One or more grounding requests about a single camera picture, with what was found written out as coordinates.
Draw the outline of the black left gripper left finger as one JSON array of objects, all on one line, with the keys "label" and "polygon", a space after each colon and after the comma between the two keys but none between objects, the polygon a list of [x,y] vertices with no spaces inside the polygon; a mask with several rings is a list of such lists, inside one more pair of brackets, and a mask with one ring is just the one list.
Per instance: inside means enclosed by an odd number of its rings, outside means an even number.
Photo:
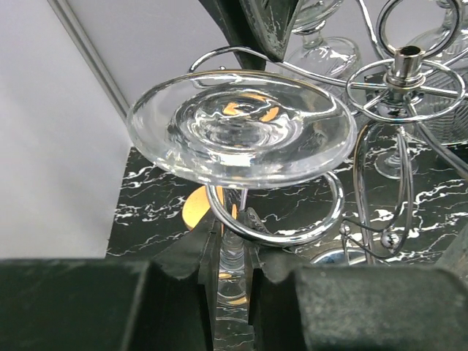
[{"label": "black left gripper left finger", "polygon": [[2,260],[3,350],[212,350],[220,223],[148,260]]}]

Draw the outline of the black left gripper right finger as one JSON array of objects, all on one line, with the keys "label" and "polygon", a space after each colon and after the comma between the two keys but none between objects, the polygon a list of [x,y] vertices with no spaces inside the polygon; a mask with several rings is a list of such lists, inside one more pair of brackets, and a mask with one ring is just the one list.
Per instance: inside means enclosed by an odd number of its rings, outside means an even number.
[{"label": "black left gripper right finger", "polygon": [[312,265],[247,243],[257,350],[465,350],[467,286],[433,265]]}]

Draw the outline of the patterned glass goblet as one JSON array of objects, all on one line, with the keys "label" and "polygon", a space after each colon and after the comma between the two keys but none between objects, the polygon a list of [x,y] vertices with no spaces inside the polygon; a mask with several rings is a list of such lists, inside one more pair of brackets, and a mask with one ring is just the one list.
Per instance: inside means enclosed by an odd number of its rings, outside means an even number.
[{"label": "patterned glass goblet", "polygon": [[292,28],[301,38],[286,61],[330,78],[346,80],[361,65],[361,53],[351,39],[324,37],[326,20],[341,6],[340,0],[304,1]]}]

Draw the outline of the clear smooth wine glass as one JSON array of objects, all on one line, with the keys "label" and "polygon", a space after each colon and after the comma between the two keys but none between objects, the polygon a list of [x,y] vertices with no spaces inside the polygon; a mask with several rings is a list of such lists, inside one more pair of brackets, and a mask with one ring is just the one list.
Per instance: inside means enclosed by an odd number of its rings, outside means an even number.
[{"label": "clear smooth wine glass", "polygon": [[[127,113],[136,149],[157,167],[203,184],[224,225],[218,300],[246,304],[245,241],[288,247],[321,239],[340,219],[344,190],[335,168],[357,127],[329,92],[273,73],[230,69],[182,75],[148,90]],[[230,214],[219,190],[270,189],[324,178],[333,202],[320,222],[286,235],[259,231]]]}]

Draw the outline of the chrome wine glass rack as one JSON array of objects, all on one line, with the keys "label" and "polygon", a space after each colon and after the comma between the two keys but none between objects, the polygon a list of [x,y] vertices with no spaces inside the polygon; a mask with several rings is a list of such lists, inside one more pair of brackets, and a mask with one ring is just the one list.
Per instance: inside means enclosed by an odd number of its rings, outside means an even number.
[{"label": "chrome wine glass rack", "polygon": [[[367,32],[373,42],[377,54],[381,60],[374,63],[375,66],[389,66],[388,71],[383,75],[385,91],[376,95],[375,98],[364,105],[351,100],[355,107],[355,112],[367,116],[370,120],[366,123],[355,144],[353,156],[353,186],[355,198],[358,206],[359,220],[356,226],[361,228],[362,240],[358,246],[363,250],[366,263],[373,265],[377,260],[384,261],[395,257],[402,249],[411,228],[412,220],[407,218],[405,229],[401,236],[392,237],[390,229],[401,216],[402,206],[407,206],[407,214],[412,213],[413,208],[413,177],[412,161],[405,139],[404,125],[413,124],[420,133],[425,143],[432,148],[445,162],[454,168],[460,176],[467,176],[467,163],[456,156],[451,150],[441,144],[438,139],[427,129],[424,121],[439,118],[456,109],[460,103],[467,98],[463,78],[450,69],[452,61],[437,63],[431,61],[431,57],[442,52],[452,44],[455,36],[461,30],[461,18],[464,14],[464,6],[461,1],[446,1],[447,6],[452,11],[452,24],[450,33],[439,44],[429,51],[424,51],[419,47],[404,47],[396,49],[388,43],[385,33],[387,19],[398,1],[387,1],[379,13],[377,24],[373,26],[369,19],[369,14],[365,6],[361,7],[361,13],[367,25]],[[457,85],[455,91],[441,88],[433,88],[426,85],[426,78],[435,72],[443,72],[448,75]],[[451,98],[453,104],[439,113],[431,115],[418,115],[410,96],[413,91],[422,91],[424,94]],[[369,137],[371,133],[380,125],[388,124],[396,128],[397,143],[399,143],[399,153],[401,157],[401,178],[399,183],[399,197],[391,221],[387,227],[377,230],[369,226],[367,213],[366,185],[364,180],[364,168],[366,153],[369,148]],[[373,252],[373,235],[380,233],[381,244],[387,248],[389,254],[379,256]]]}]

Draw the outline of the frosted short goblet front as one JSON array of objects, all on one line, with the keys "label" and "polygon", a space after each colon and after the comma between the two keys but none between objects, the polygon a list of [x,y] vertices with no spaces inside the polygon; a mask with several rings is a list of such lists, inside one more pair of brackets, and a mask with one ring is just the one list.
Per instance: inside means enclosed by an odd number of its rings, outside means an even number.
[{"label": "frosted short goblet front", "polygon": [[[442,25],[431,29],[411,39],[407,44],[417,46],[424,51],[431,50],[437,46],[450,33],[452,24],[452,11],[445,1],[439,1],[438,6],[445,9],[445,18]],[[444,63],[453,59],[462,51],[467,49],[467,11],[461,20],[461,30],[455,37],[452,44],[442,52],[430,59],[437,63]],[[443,72],[435,72],[426,78],[426,85],[433,88],[455,91],[457,85]],[[419,115],[430,115],[439,113],[452,104],[453,100],[438,97],[432,94],[425,94],[422,100],[416,104],[415,109]],[[463,101],[456,109],[448,114],[424,121],[428,130],[445,146],[467,142],[467,101]]]}]

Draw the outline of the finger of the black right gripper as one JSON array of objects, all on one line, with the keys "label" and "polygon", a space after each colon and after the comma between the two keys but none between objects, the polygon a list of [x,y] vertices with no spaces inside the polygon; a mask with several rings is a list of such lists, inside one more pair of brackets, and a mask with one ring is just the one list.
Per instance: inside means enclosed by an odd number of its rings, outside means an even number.
[{"label": "finger of the black right gripper", "polygon": [[243,69],[264,70],[266,61],[284,59],[293,25],[303,2],[299,0],[205,0],[200,2],[222,31],[228,44],[265,55],[235,56]]}]

